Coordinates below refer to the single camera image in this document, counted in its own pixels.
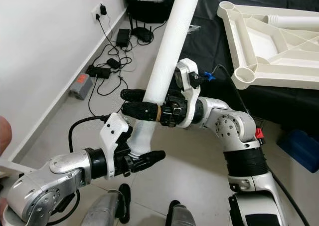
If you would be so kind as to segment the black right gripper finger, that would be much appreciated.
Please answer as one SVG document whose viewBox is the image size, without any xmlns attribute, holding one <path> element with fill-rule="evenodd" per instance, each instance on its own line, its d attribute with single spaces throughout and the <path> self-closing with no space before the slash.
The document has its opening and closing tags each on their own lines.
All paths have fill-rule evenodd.
<svg viewBox="0 0 319 226">
<path fill-rule="evenodd" d="M 146 101 L 127 101 L 122 105 L 122 113 L 142 121 L 159 121 L 161 119 L 161 107 L 156 103 Z"/>
<path fill-rule="evenodd" d="M 121 98 L 125 101 L 144 101 L 145 89 L 123 89 Z"/>
</svg>

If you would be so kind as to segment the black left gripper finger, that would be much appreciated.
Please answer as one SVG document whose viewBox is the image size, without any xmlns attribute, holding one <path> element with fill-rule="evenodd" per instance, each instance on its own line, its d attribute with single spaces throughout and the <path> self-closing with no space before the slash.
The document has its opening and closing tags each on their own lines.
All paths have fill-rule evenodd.
<svg viewBox="0 0 319 226">
<path fill-rule="evenodd" d="M 151 151 L 137 158 L 127 155 L 127 167 L 131 173 L 145 171 L 146 169 L 157 164 L 159 161 L 166 157 L 166 153 L 163 150 Z"/>
</svg>

